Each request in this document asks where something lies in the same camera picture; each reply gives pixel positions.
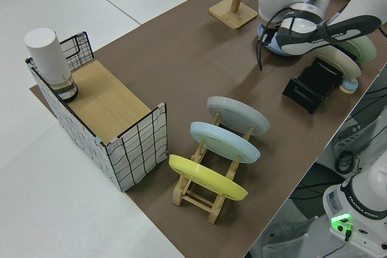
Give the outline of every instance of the light blue plate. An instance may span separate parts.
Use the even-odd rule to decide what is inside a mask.
[[[219,113],[219,122],[226,127],[246,134],[254,128],[251,135],[262,135],[269,128],[270,123],[261,113],[245,103],[227,97],[214,96],[207,100],[207,109],[211,116]]]
[[[229,160],[241,156],[241,163],[254,163],[261,156],[259,150],[242,137],[221,127],[192,122],[191,135],[198,142],[204,141],[204,147]]]

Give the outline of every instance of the brown table surface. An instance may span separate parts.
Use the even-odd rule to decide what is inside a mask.
[[[172,203],[178,175],[167,161],[127,194],[186,257],[243,257],[321,154],[386,63],[385,39],[369,37],[378,56],[361,65],[359,89],[335,89],[311,115],[284,97],[292,77],[311,65],[314,54],[281,57],[262,49],[263,72],[255,57],[258,20],[238,31],[208,13],[222,0],[189,0],[95,52],[95,57],[150,108],[167,103],[169,153],[187,158],[198,146],[190,135],[193,121],[212,122],[207,99],[237,99],[264,114],[269,131],[250,142],[261,151],[254,164],[241,164],[235,181],[249,194],[226,200],[216,224],[207,212]],[[331,0],[327,17],[349,0]],[[242,0],[258,9],[258,0]],[[211,152],[203,164],[226,173],[229,162]]]

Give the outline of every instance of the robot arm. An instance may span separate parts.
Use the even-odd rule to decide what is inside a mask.
[[[287,12],[272,19],[274,24],[281,23],[273,36],[274,44],[281,50],[279,53],[305,54],[315,48],[370,34],[387,21],[387,0],[351,0],[340,13],[322,21],[328,2],[259,0],[259,14],[264,21],[288,7]]]
[[[330,231],[372,257],[387,256],[387,151],[365,171],[327,188],[324,209]]]

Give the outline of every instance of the wooden board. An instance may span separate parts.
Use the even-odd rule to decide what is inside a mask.
[[[233,12],[232,4],[233,0],[223,0],[209,8],[209,13],[227,24],[233,30],[240,29],[245,24],[248,24],[250,21],[255,19],[258,15],[255,10],[243,3],[240,3],[237,12]]]
[[[98,60],[75,70],[73,78],[79,93],[69,107],[105,144],[151,111]]]

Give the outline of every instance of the white cylinder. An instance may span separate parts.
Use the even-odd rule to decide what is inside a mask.
[[[24,43],[40,75],[47,83],[59,85],[70,78],[71,71],[55,31],[49,28],[35,28],[25,35]]]
[[[374,211],[387,210],[387,151],[353,179],[357,199]]]

